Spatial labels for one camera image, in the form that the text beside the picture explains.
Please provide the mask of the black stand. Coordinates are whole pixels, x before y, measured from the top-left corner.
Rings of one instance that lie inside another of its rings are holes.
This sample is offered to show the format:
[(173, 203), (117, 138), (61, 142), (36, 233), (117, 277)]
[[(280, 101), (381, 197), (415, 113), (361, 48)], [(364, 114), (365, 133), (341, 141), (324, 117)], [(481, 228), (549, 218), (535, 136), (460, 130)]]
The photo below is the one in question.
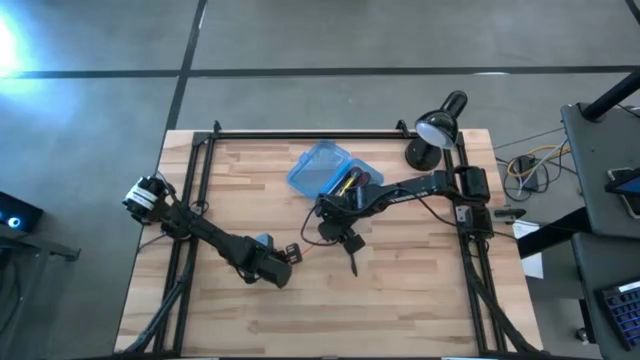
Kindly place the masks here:
[(67, 262), (77, 261), (81, 253), (80, 248), (74, 248), (58, 242), (35, 238), (30, 234), (23, 234), (15, 237), (0, 235), (0, 244), (37, 249), (38, 251), (46, 252), (48, 255), (58, 255), (64, 258)]

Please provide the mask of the black box with blue light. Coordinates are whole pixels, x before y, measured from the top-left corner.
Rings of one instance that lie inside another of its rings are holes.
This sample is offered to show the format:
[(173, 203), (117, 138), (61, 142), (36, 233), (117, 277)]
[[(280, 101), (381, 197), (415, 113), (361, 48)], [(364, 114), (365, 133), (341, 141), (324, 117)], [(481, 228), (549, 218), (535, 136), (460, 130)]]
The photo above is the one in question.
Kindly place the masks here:
[(42, 209), (0, 192), (0, 224), (12, 230), (32, 233), (42, 215)]

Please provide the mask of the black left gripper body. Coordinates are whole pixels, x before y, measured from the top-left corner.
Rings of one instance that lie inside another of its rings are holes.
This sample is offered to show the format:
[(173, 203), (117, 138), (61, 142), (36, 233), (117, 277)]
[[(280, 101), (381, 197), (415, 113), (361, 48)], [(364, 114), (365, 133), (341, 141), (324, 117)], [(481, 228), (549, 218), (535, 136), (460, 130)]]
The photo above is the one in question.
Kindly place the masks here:
[(283, 288), (290, 280), (292, 266), (282, 251), (257, 247), (252, 259), (252, 275), (255, 280), (264, 280)]

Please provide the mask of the black desk lamp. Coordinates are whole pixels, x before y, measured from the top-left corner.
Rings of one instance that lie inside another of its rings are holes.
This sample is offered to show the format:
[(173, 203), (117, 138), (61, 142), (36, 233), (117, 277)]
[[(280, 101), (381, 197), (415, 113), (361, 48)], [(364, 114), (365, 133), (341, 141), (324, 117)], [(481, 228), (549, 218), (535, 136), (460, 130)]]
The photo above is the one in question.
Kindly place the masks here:
[(466, 107), (465, 92), (451, 92), (436, 110), (423, 114), (415, 121), (418, 135), (405, 149), (405, 159), (419, 171), (434, 170), (442, 158), (443, 150), (451, 150), (457, 143), (458, 117)]

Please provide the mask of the small black device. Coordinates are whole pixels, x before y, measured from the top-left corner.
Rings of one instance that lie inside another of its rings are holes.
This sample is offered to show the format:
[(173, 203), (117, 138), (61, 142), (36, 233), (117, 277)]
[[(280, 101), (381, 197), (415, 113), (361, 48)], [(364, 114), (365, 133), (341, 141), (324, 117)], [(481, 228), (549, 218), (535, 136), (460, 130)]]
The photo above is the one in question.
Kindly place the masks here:
[(490, 210), (490, 213), (493, 221), (512, 223), (523, 217), (526, 214), (526, 210), (521, 208), (502, 207), (493, 208)]

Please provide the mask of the grey desk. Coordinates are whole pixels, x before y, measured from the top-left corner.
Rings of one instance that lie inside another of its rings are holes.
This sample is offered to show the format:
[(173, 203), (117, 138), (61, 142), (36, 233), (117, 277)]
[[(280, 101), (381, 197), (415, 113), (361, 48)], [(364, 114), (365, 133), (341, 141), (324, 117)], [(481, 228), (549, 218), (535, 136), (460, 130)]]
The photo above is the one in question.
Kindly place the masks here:
[(629, 215), (617, 195), (605, 191), (609, 170), (640, 168), (640, 118), (614, 108), (602, 122), (593, 123), (576, 105), (563, 106), (561, 116), (592, 231), (640, 239), (640, 219)]
[(572, 246), (581, 281), (591, 341), (604, 360), (640, 360), (640, 350), (625, 351), (609, 328), (595, 291), (640, 277), (640, 240), (577, 233)]

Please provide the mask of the white paper sheet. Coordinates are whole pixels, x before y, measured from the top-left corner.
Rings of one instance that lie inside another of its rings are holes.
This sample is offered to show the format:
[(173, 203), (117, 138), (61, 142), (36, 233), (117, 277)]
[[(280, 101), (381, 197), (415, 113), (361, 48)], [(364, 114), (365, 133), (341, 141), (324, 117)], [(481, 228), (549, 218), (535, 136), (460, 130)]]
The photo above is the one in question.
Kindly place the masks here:
[[(516, 220), (512, 225), (513, 235), (519, 240), (520, 238), (537, 231), (540, 226), (536, 223), (531, 223), (522, 220)], [(544, 269), (542, 255), (540, 252), (530, 255), (521, 259), (521, 265), (523, 267), (524, 274), (527, 277), (543, 279)]]

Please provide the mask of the black keyboard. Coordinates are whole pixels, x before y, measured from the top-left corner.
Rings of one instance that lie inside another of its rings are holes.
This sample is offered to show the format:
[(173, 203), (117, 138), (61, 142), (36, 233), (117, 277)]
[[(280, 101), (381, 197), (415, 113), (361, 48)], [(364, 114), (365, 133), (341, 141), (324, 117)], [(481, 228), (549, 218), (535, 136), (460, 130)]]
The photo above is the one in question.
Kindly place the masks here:
[(595, 296), (621, 347), (640, 350), (640, 277), (597, 289)]

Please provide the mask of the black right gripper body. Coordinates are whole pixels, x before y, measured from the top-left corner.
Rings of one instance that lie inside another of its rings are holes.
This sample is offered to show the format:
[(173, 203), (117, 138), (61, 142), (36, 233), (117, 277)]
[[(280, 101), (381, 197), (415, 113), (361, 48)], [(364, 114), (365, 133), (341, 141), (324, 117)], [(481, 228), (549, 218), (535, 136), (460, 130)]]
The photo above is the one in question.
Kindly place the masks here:
[(317, 216), (323, 221), (341, 223), (345, 226), (343, 234), (337, 241), (347, 253), (356, 253), (365, 246), (362, 237), (357, 234), (352, 225), (363, 218), (370, 217), (372, 187), (357, 187), (348, 190), (344, 196), (322, 194), (317, 199)]

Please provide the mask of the black pole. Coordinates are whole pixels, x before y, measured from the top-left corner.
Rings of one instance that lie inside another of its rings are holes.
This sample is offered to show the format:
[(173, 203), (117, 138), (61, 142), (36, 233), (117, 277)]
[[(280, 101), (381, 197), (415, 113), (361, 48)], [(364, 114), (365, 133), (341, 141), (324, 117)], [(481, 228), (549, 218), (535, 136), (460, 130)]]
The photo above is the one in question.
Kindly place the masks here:
[(638, 89), (640, 89), (640, 69), (626, 76), (593, 103), (580, 107), (582, 117), (589, 122), (600, 123), (605, 113)]

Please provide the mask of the smartphone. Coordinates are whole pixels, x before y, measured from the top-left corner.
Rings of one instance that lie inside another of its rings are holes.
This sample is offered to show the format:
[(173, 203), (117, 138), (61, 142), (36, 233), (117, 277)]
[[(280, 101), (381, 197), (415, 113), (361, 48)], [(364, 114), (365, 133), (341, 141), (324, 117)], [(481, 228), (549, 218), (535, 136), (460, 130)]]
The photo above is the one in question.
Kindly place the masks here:
[(640, 167), (610, 169), (607, 175), (605, 191), (617, 195), (629, 215), (640, 219)]

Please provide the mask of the black diagonal bar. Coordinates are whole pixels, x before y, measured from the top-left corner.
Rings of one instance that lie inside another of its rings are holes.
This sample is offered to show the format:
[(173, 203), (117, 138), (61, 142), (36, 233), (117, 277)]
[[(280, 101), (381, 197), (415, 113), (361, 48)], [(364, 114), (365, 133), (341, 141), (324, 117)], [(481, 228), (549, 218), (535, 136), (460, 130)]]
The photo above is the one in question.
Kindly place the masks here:
[(576, 233), (590, 233), (591, 231), (586, 208), (579, 208), (518, 239), (517, 246), (520, 258), (524, 259), (554, 247), (569, 240)]

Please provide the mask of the black power adapter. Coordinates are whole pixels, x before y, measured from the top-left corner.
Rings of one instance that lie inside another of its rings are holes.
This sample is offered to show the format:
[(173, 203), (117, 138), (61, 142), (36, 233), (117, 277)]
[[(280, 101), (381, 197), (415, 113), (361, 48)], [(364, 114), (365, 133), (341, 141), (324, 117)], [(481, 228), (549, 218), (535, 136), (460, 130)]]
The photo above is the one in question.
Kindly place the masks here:
[(518, 175), (524, 190), (532, 192), (539, 190), (539, 180), (535, 170), (536, 164), (537, 160), (534, 155), (523, 155), (515, 161), (513, 170)]

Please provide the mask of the blue plastic supply box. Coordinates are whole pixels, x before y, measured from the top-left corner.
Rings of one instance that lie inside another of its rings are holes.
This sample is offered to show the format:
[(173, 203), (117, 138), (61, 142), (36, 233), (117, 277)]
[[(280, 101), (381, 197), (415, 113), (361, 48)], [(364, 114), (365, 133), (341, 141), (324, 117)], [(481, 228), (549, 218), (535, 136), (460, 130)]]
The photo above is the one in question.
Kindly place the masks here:
[(369, 184), (382, 185), (384, 176), (371, 165), (338, 146), (322, 140), (303, 152), (288, 172), (287, 183), (304, 196), (315, 200), (320, 194), (335, 193), (349, 178), (353, 168), (370, 174)]

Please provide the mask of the yellow pencil with eraser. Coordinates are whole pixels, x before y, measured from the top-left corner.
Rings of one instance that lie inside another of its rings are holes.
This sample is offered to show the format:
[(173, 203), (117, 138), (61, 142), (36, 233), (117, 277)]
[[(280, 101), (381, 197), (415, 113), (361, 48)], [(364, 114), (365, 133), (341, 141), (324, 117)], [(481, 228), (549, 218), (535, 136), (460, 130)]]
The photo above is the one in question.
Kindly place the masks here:
[(358, 175), (351, 175), (340, 188), (337, 195), (340, 197), (343, 196), (345, 192), (351, 187), (351, 185), (357, 180), (357, 177)]

